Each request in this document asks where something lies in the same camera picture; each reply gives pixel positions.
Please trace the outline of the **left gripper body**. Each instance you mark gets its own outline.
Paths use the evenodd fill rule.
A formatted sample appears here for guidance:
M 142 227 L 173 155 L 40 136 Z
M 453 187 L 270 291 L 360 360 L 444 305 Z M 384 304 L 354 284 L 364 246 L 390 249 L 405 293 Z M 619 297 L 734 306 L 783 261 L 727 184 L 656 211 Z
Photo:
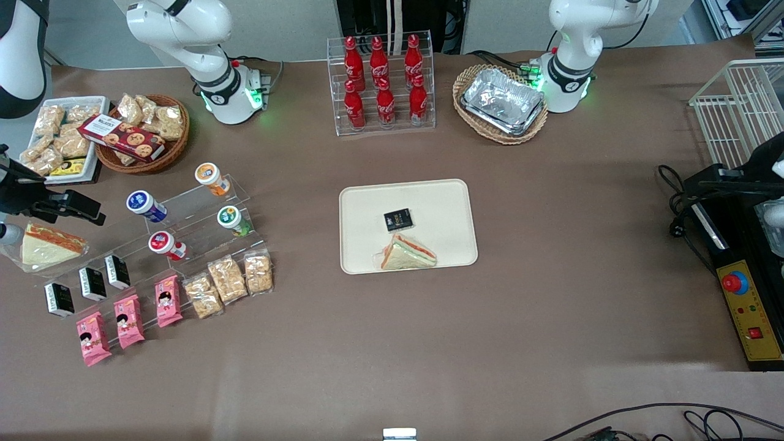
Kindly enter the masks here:
M 737 168 L 742 171 L 742 181 L 782 183 L 782 167 L 775 168 L 782 161 L 782 151 L 783 132 L 759 145 L 748 161 Z

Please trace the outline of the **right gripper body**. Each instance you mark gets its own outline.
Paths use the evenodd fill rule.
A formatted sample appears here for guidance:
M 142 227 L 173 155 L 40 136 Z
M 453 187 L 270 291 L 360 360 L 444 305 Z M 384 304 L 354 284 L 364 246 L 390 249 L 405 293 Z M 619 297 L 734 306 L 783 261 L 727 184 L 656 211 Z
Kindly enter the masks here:
M 9 158 L 8 145 L 1 145 L 1 211 L 14 216 L 37 217 L 36 204 L 48 200 L 44 179 Z

